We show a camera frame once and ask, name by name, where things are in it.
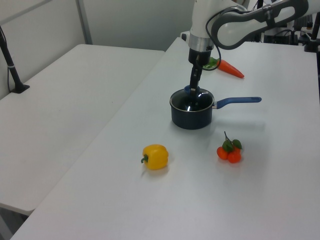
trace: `yellow bell pepper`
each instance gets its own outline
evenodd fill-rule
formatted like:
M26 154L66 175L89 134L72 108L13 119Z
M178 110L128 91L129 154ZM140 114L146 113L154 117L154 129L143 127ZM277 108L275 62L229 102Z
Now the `yellow bell pepper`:
M169 153L164 146L152 144L143 149L142 156L142 164L144 163L148 169L157 170L167 165Z

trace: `cherry tomato cluster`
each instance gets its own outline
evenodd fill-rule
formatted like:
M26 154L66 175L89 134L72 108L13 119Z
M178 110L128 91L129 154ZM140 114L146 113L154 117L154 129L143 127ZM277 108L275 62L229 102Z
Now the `cherry tomato cluster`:
M216 153L218 154L219 158L222 160L228 160L230 163L235 164L241 161L241 150L242 145L241 142L237 139L230 140L227 137L226 132L224 132L225 141L223 142L222 146L218 147Z

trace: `white wall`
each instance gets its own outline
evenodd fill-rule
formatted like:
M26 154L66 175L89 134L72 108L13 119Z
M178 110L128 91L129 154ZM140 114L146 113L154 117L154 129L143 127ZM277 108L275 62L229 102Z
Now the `white wall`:
M74 46L85 43L75 0L49 1L1 27L23 83ZM0 51L0 99L7 94L7 64Z
M192 25L194 0L83 0L92 43L166 51Z

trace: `green leaf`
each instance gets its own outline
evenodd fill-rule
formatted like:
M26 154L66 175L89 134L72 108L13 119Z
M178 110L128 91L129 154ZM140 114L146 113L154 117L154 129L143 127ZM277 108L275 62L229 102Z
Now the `green leaf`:
M209 63L207 65L204 65L203 68L204 69L212 69L213 67L215 67L217 65L217 59L213 58L212 56L209 59Z
M241 145L241 142L237 139L233 140L232 141L233 145L238 148L238 149L242 149L242 145Z
M223 142L222 148L228 153L234 150L234 147L232 146L231 142L229 142L228 140Z

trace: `orange tomato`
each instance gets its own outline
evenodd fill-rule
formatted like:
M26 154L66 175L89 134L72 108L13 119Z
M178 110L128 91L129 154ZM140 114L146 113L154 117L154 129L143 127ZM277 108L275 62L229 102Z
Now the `orange tomato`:
M225 151L222 146L218 147L218 149L216 150L216 154L218 154L219 158L221 158L222 160L227 160L229 155L229 153Z
M233 150L237 153L241 153L241 149L237 148L236 146L233 146Z
M241 154L240 152L232 151L228 155L228 160L231 164L236 164L241 161Z

